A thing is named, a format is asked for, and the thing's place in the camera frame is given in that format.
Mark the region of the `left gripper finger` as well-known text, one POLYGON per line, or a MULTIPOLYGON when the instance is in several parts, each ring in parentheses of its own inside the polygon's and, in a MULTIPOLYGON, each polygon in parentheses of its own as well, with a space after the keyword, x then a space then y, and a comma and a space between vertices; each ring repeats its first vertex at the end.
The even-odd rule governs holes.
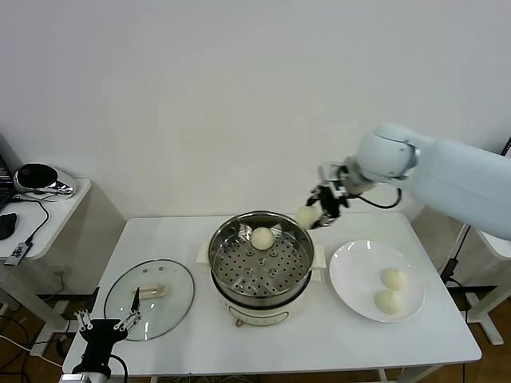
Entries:
POLYGON ((140 303, 140 288, 137 287, 128 315, 125 319, 120 320, 113 328, 118 331, 131 331, 141 320, 140 303))
POLYGON ((83 332, 85 330, 91 330, 93 328, 92 321, 90 319, 90 314, 94 308, 95 302, 97 300, 97 296, 99 293, 100 287, 97 286, 90 296, 89 302, 87 306, 81 310, 75 312, 75 317, 77 319, 78 331, 83 332))

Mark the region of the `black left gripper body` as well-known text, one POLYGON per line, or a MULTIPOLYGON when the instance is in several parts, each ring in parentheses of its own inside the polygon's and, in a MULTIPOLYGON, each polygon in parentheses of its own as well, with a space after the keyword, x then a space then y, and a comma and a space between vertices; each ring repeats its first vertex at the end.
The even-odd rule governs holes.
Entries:
POLYGON ((91 326, 82 326, 79 334, 86 342, 81 362, 74 373, 99 373, 110 375, 109 359, 116 343, 127 338, 128 332, 117 324, 119 319, 93 319, 91 326))

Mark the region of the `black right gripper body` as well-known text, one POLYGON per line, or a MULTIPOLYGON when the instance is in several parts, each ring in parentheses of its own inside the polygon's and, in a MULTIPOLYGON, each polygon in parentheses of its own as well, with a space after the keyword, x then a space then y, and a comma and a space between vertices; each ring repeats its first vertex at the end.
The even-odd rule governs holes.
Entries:
POLYGON ((348 192, 340 184, 319 185, 315 188, 316 196, 324 218, 339 218, 343 208, 349 208, 348 192))

